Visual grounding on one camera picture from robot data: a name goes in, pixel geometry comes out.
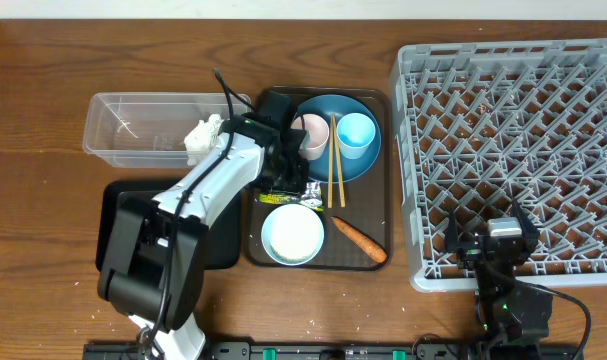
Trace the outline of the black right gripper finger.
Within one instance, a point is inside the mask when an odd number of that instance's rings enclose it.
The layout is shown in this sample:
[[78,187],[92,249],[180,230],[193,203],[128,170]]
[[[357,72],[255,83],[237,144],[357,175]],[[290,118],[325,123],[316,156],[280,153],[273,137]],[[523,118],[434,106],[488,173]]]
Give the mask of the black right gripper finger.
[[537,245],[539,242],[540,231],[529,219],[527,214],[519,205],[516,199],[512,200],[511,214],[518,220],[522,230],[522,237],[526,245]]
[[448,225],[445,231],[445,250],[447,252],[456,252],[459,244],[459,235],[457,221],[454,211],[449,212]]

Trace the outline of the light blue bowl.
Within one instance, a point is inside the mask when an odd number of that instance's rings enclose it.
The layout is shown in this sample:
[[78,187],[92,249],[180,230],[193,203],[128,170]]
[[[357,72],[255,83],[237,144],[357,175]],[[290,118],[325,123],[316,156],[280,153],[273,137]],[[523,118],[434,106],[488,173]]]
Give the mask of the light blue bowl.
[[319,215],[299,204],[274,209],[261,228],[261,242],[278,264],[299,266],[310,262],[321,250],[325,229]]

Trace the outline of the white tissue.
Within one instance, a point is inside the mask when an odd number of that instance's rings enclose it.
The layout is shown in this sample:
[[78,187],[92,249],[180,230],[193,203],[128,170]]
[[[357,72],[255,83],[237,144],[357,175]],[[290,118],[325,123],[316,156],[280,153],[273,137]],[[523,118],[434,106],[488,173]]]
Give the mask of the white tissue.
[[184,138],[188,166],[196,166],[214,148],[219,129],[224,122],[220,114],[212,114],[207,120],[200,120],[197,126]]

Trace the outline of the white rice heap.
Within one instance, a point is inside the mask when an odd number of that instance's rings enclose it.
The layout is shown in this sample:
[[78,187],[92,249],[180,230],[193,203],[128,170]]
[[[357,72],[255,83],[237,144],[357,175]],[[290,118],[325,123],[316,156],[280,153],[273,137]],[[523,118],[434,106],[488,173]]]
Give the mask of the white rice heap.
[[314,253],[319,239],[319,218],[311,209],[291,204],[274,211],[270,245],[279,258],[303,261]]

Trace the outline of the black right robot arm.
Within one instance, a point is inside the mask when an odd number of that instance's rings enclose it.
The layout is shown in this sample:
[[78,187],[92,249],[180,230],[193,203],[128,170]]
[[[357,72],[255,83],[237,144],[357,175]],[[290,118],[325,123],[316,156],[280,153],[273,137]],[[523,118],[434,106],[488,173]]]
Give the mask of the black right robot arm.
[[445,248],[460,269],[474,273],[476,313],[486,334],[467,350],[472,359],[541,359],[540,340],[549,335],[553,297],[531,284],[519,285],[515,268],[534,252],[540,232],[514,201],[510,215],[490,219],[487,230],[459,234],[450,212]]

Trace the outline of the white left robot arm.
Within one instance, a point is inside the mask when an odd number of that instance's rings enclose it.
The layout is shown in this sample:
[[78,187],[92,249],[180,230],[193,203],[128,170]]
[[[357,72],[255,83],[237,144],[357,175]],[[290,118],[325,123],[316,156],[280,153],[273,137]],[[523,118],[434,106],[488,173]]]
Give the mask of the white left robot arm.
[[207,234],[244,187],[300,195],[309,163],[306,133],[292,128],[292,100],[270,91],[258,109],[231,113],[214,149],[168,190],[119,193],[97,248],[97,292],[119,313],[142,320],[134,359],[196,359],[205,346],[193,311],[205,271]]

